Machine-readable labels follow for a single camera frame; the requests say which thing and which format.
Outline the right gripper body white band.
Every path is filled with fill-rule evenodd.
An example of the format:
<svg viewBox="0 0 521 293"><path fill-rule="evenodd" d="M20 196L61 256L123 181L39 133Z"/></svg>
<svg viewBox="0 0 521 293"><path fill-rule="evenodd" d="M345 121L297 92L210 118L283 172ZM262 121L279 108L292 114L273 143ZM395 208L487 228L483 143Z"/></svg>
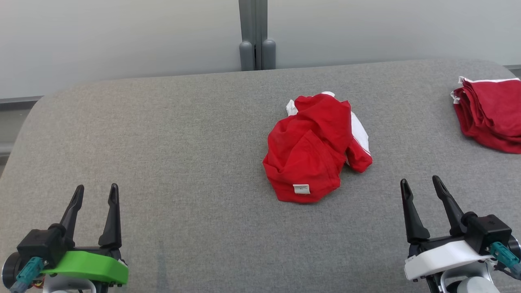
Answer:
<svg viewBox="0 0 521 293"><path fill-rule="evenodd" d="M493 293L493 255L475 250L467 241L452 241L405 260L409 281L424 279L432 293Z"/></svg>

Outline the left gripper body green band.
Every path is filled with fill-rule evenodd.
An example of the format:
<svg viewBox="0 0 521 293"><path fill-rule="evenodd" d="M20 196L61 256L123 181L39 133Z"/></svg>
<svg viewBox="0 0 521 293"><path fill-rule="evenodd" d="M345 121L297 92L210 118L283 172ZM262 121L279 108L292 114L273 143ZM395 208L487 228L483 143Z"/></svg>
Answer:
<svg viewBox="0 0 521 293"><path fill-rule="evenodd" d="M128 283L129 268L119 249L80 247L66 252L58 265L44 269L43 291L106 293Z"/></svg>

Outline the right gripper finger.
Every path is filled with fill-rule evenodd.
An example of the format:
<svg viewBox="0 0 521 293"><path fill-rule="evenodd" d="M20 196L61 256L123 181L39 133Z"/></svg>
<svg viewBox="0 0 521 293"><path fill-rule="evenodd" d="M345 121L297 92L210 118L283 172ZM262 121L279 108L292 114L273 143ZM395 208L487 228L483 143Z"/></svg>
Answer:
<svg viewBox="0 0 521 293"><path fill-rule="evenodd" d="M443 203L450 224L450 235L454 237L463 236L467 232L467 227L461 222L463 211L439 176L433 175L432 183L435 187L437 197Z"/></svg>
<svg viewBox="0 0 521 293"><path fill-rule="evenodd" d="M406 228L406 239L409 244L427 241L430 233L424 227L414 204L414 195L406 179L400 181L403 213Z"/></svg>

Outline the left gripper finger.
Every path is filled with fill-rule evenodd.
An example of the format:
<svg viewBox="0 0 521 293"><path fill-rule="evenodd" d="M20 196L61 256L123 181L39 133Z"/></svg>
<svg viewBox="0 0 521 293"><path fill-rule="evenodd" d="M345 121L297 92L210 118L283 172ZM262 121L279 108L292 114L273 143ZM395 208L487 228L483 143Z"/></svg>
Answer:
<svg viewBox="0 0 521 293"><path fill-rule="evenodd" d="M77 214L82 207L83 194L84 185L78 185L60 222L54 223L49 227L49 230L58 230L67 249L72 249L76 246L76 243L73 241L73 236L76 228Z"/></svg>
<svg viewBox="0 0 521 293"><path fill-rule="evenodd" d="M122 246L119 187L113 183L108 198L109 211L98 245L102 248L119 249Z"/></svg>

